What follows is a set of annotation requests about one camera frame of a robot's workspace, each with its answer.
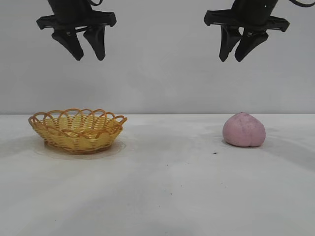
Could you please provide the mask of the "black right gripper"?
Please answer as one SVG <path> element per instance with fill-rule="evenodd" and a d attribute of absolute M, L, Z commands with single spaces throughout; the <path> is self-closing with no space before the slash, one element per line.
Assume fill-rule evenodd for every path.
<path fill-rule="evenodd" d="M 241 62 L 254 48 L 268 39 L 264 30 L 285 32 L 290 23 L 284 18 L 271 15 L 277 0 L 236 0 L 230 9 L 208 10 L 204 17 L 207 26 L 221 25 L 219 58 L 226 61 L 230 52 L 239 42 L 235 58 Z M 239 27 L 253 30 L 243 33 Z"/>

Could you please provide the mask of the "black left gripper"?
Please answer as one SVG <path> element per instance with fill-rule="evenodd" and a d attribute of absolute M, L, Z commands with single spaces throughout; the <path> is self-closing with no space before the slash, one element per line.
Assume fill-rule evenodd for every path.
<path fill-rule="evenodd" d="M 92 0 L 50 0 L 48 1 L 53 15 L 42 16 L 36 20 L 41 30 L 54 28 L 52 38 L 63 45 L 77 60 L 80 61 L 84 53 L 75 32 L 63 29 L 89 27 L 84 33 L 84 38 L 91 45 L 98 60 L 106 56 L 105 51 L 105 26 L 113 27 L 116 22 L 114 12 L 93 10 L 103 3 Z"/>

